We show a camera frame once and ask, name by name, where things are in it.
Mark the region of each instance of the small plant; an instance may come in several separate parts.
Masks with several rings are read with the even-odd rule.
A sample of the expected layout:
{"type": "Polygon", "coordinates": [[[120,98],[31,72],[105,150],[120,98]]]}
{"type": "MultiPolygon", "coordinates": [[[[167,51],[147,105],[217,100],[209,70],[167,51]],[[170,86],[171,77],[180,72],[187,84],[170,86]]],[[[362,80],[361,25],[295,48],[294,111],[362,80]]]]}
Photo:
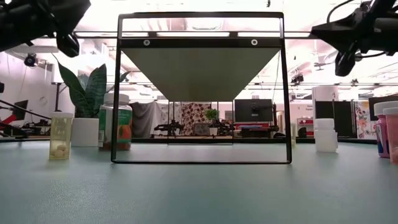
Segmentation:
{"type": "Polygon", "coordinates": [[[213,126],[218,119],[218,110],[208,109],[205,111],[205,116],[208,120],[211,121],[211,128],[214,128],[213,126]]]}
{"type": "MultiPolygon", "coordinates": [[[[58,62],[63,82],[69,87],[70,99],[76,107],[76,118],[97,118],[100,106],[104,103],[106,91],[106,65],[94,69],[84,89],[79,78],[68,68],[58,62]]],[[[130,72],[120,76],[120,81],[126,79],[130,72]]]]}

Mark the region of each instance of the desk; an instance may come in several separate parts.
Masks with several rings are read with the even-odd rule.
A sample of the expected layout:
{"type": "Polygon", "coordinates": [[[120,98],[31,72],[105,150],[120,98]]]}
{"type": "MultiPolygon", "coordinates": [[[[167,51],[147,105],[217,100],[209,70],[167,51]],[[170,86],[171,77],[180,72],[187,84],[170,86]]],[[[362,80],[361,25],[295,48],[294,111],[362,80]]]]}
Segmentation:
{"type": "MultiPolygon", "coordinates": [[[[217,147],[132,146],[138,156],[217,147]]],[[[398,166],[374,145],[344,143],[338,152],[298,144],[290,166],[145,166],[112,164],[95,148],[48,161],[48,142],[0,143],[1,223],[396,223],[398,166]]]]}

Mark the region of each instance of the white lid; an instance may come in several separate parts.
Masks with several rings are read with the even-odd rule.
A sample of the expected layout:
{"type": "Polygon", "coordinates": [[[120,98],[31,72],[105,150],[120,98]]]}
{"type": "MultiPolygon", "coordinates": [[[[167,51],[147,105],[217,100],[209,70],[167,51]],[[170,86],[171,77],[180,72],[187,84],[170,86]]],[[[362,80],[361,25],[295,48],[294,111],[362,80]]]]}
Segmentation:
{"type": "Polygon", "coordinates": [[[53,112],[51,113],[52,118],[73,118],[73,113],[68,112],[53,112]]]}
{"type": "Polygon", "coordinates": [[[335,120],[333,118],[318,118],[314,122],[315,129],[334,129],[335,120]]]}
{"type": "Polygon", "coordinates": [[[387,101],[381,103],[375,103],[373,106],[374,115],[383,115],[383,110],[386,108],[398,107],[398,101],[387,101]]]}
{"type": "MultiPolygon", "coordinates": [[[[104,102],[113,102],[114,94],[106,93],[104,96],[104,102]]],[[[119,94],[119,102],[130,103],[130,97],[126,94],[119,94]]]]}
{"type": "Polygon", "coordinates": [[[395,108],[386,108],[383,110],[384,115],[398,115],[398,107],[395,108]]]}

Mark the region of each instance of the white plant pot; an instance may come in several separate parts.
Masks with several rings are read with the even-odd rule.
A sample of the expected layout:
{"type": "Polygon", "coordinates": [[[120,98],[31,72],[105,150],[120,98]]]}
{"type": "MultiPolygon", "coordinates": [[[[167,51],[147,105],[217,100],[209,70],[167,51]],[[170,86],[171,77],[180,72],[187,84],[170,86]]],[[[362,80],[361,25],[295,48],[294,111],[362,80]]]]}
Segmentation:
{"type": "Polygon", "coordinates": [[[98,118],[74,118],[71,145],[74,147],[98,146],[98,118]]]}
{"type": "Polygon", "coordinates": [[[218,128],[210,128],[210,135],[211,136],[216,136],[218,132],[218,128]]]}

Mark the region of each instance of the ceiling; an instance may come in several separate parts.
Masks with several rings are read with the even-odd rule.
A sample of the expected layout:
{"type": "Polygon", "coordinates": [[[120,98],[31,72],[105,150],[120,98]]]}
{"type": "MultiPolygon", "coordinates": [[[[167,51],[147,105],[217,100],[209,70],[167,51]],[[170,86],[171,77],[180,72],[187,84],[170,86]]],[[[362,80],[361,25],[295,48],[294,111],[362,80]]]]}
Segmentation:
{"type": "MultiPolygon", "coordinates": [[[[111,58],[115,58],[115,39],[106,39],[106,36],[115,35],[117,31],[117,18],[121,13],[146,12],[146,11],[281,11],[285,15],[285,31],[287,32],[309,32],[311,27],[324,23],[328,12],[341,3],[342,0],[270,0],[271,5],[267,7],[268,0],[217,0],[214,4],[204,4],[202,1],[194,0],[91,0],[92,6],[80,21],[76,31],[78,35],[96,39],[85,39],[82,46],[96,48],[101,43],[109,48],[111,58]]],[[[331,20],[348,16],[361,1],[354,1],[337,9],[331,20]]],[[[279,21],[275,19],[130,19],[123,25],[123,30],[128,31],[173,31],[173,30],[266,30],[278,31],[279,21]]],[[[35,44],[55,45],[53,40],[40,39],[35,44]]],[[[289,39],[286,40],[287,67],[289,79],[297,74],[304,76],[304,83],[294,87],[294,93],[307,94],[313,86],[334,83],[350,83],[358,79],[359,83],[398,83],[396,78],[398,68],[398,57],[381,56],[368,58],[357,62],[351,74],[340,78],[334,75],[335,49],[321,40],[289,39]]],[[[42,55],[47,60],[52,60],[48,55],[42,55]]],[[[135,71],[134,82],[147,83],[149,80],[125,55],[122,55],[124,70],[135,71]]],[[[280,58],[277,54],[258,74],[252,83],[263,83],[263,85],[249,85],[246,92],[257,92],[261,90],[265,94],[275,96],[275,91],[280,89],[282,75],[280,70],[280,58]]],[[[359,86],[359,93],[370,94],[379,86],[359,86]]],[[[342,91],[350,91],[351,86],[341,86],[342,91]]]]}

